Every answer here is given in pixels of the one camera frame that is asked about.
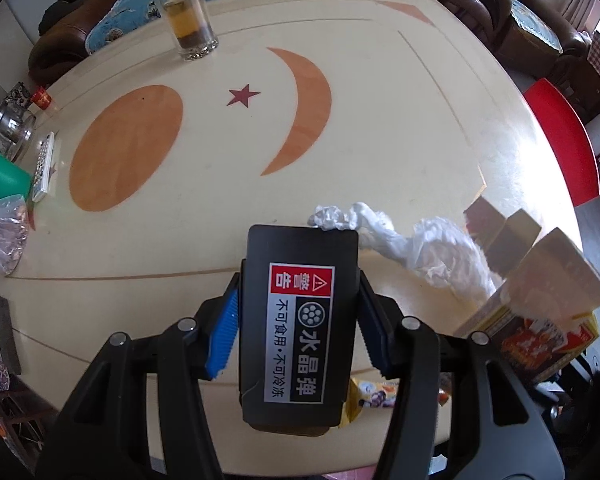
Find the white circle icon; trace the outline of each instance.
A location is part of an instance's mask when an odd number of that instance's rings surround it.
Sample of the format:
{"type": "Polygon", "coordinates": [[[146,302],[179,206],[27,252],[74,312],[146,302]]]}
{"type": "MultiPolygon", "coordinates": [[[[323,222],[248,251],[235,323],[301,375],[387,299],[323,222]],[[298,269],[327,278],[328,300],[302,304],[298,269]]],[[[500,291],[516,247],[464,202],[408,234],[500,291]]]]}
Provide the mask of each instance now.
{"type": "Polygon", "coordinates": [[[320,326],[324,317],[324,307],[315,301],[308,301],[298,309],[298,321],[307,328],[320,326]]]}

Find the orange crescent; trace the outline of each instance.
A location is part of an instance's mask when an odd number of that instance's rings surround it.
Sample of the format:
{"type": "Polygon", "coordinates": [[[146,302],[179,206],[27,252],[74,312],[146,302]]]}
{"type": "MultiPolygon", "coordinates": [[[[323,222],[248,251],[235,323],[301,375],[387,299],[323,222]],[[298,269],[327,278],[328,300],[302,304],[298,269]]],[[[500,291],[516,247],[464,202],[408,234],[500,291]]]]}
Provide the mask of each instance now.
{"type": "Polygon", "coordinates": [[[314,145],[331,114],[331,88],[321,70],[307,58],[271,48],[291,70],[298,90],[298,109],[285,143],[261,176],[275,173],[298,160],[314,145]]]}

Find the open cardboard box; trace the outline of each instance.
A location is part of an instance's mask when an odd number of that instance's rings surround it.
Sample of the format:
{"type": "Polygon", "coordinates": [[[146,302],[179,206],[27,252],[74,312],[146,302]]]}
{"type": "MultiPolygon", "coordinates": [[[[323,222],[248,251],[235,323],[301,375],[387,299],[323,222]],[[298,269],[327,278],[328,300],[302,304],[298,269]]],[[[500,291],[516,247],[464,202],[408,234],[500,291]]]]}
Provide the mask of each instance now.
{"type": "Polygon", "coordinates": [[[480,197],[465,216],[506,280],[454,335],[485,332],[523,381],[546,380],[598,337],[600,275],[558,228],[534,245],[540,226],[523,210],[505,218],[480,197]]]}

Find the black box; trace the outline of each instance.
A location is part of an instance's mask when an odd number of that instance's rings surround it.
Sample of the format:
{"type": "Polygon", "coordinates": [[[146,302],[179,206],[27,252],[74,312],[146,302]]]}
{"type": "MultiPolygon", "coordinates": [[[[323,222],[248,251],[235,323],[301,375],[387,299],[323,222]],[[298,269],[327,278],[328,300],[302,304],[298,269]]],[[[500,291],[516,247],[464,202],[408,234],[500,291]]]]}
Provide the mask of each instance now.
{"type": "Polygon", "coordinates": [[[249,229],[240,297],[245,422],[285,433],[340,423],[359,286],[357,232],[249,229]]]}

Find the glass of tea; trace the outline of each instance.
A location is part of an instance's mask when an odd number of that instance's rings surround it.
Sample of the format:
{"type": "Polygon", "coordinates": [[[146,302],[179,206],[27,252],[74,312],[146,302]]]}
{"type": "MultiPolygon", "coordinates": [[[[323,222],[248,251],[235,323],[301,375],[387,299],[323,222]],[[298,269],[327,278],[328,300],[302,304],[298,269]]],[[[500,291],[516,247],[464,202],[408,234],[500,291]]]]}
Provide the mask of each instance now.
{"type": "Polygon", "coordinates": [[[218,46],[211,29],[205,0],[155,0],[161,15],[169,20],[178,52],[184,59],[206,56],[218,46]]]}

